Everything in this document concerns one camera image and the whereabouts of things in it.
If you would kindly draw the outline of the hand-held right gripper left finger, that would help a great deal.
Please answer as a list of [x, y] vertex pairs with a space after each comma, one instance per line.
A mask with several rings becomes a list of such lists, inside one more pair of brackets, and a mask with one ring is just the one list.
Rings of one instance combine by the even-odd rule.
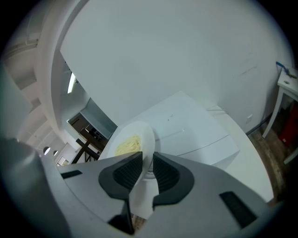
[[129, 194], [142, 173], [142, 152], [58, 167], [75, 197], [116, 229], [133, 234]]

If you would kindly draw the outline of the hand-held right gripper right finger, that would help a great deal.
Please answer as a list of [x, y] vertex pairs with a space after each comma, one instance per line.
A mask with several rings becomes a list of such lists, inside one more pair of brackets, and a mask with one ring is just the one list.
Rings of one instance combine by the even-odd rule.
[[270, 213], [267, 203], [227, 172], [155, 152], [159, 193], [140, 238], [252, 237]]

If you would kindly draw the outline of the pale yellow shredded food pile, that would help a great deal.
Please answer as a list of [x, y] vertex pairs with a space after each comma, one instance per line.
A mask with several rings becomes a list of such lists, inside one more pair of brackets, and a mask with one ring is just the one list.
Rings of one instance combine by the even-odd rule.
[[138, 135], [132, 135], [126, 138], [121, 144], [119, 144], [115, 150], [115, 155], [120, 156], [130, 152], [141, 151], [141, 137]]

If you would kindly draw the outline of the white plate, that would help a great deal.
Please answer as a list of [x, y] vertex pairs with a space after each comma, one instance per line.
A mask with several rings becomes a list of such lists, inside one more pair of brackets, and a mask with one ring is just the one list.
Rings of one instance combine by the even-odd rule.
[[137, 180], [140, 182], [152, 163], [153, 152], [155, 151], [155, 136], [150, 125], [143, 121], [135, 121], [117, 130], [117, 134], [113, 134], [111, 140], [108, 142], [104, 152], [101, 153], [100, 159], [107, 159], [115, 157], [115, 150], [126, 138], [132, 135], [141, 137], [141, 151], [142, 152], [142, 173]]

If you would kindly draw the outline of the black stair railing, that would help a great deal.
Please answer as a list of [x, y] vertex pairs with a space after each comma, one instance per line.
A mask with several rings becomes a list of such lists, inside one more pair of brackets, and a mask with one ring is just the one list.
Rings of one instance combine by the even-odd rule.
[[76, 150], [75, 157], [70, 164], [97, 161], [103, 151], [101, 144], [99, 144], [100, 147], [98, 148], [98, 145], [93, 145], [89, 140], [83, 143], [80, 139], [77, 139], [76, 143], [81, 147]]

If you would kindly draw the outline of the fluorescent ceiling light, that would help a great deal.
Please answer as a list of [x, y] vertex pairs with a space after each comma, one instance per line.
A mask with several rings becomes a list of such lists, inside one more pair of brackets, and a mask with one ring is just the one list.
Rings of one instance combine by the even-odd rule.
[[69, 79], [69, 84], [68, 84], [67, 94], [70, 94], [72, 92], [75, 82], [76, 82], [76, 77], [75, 77], [74, 73], [71, 73], [70, 79]]

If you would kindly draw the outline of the red box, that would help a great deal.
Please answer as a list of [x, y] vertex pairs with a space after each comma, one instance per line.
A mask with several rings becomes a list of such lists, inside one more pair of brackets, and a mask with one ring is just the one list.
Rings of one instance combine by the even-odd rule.
[[289, 145], [298, 135], [298, 105], [294, 105], [279, 139]]

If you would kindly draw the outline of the small white table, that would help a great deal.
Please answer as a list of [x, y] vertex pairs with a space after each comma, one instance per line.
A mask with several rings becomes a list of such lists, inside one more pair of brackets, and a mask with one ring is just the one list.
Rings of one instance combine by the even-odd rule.
[[270, 118], [270, 121], [262, 135], [263, 138], [265, 138], [267, 136], [269, 130], [271, 129], [271, 127], [277, 117], [277, 114], [280, 110], [283, 96], [285, 96], [285, 95], [290, 97], [294, 101], [296, 101], [295, 105], [298, 105], [298, 78], [297, 79], [290, 78], [289, 76], [286, 75], [284, 69], [281, 69], [281, 73], [278, 78], [277, 101], [276, 101], [272, 116]]

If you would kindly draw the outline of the blue handled tool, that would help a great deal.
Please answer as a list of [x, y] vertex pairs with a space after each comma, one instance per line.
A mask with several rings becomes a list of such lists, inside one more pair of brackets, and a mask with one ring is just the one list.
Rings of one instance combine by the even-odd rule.
[[285, 65], [281, 64], [280, 62], [276, 61], [276, 65], [281, 67], [282, 69], [284, 69], [285, 73], [287, 76], [289, 76], [290, 78], [293, 78], [293, 79], [297, 79], [297, 75], [295, 73], [295, 69], [293, 68], [288, 68], [286, 67]]

